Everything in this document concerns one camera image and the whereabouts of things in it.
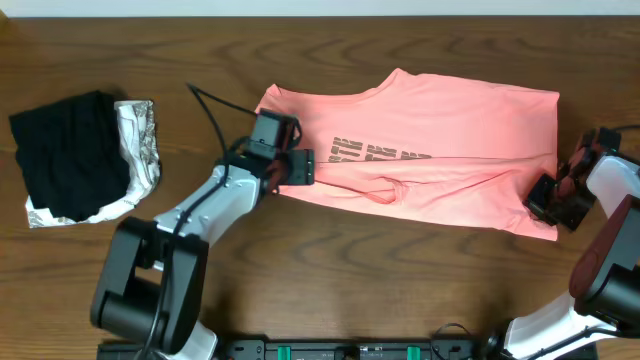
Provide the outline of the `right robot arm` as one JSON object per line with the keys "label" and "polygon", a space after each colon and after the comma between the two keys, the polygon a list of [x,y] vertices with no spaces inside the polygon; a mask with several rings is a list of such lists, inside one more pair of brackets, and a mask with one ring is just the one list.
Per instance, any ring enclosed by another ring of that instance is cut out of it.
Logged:
{"label": "right robot arm", "polygon": [[585,133],[556,177],[525,200],[549,225],[576,230],[593,204],[607,221],[576,263],[568,290],[488,337],[483,359],[594,359],[596,342],[639,336],[639,163],[620,152],[621,131]]}

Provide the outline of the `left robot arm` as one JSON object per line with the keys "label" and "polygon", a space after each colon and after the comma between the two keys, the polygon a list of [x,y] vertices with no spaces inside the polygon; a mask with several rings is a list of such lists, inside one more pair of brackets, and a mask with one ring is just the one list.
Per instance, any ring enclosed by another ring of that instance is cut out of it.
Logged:
{"label": "left robot arm", "polygon": [[151,221],[118,225],[90,320],[123,340],[99,345],[98,358],[213,358],[218,338],[199,320],[209,249],[264,196],[313,184],[314,154],[301,138],[297,118],[262,109],[194,193]]}

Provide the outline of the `pink printed t-shirt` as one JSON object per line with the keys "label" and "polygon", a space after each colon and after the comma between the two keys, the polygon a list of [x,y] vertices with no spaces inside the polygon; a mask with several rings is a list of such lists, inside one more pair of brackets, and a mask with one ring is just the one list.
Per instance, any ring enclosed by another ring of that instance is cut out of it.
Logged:
{"label": "pink printed t-shirt", "polygon": [[557,166],[559,95],[394,70],[352,95],[269,87],[260,107],[296,116],[315,181],[286,196],[341,210],[493,228],[548,241],[524,201]]}

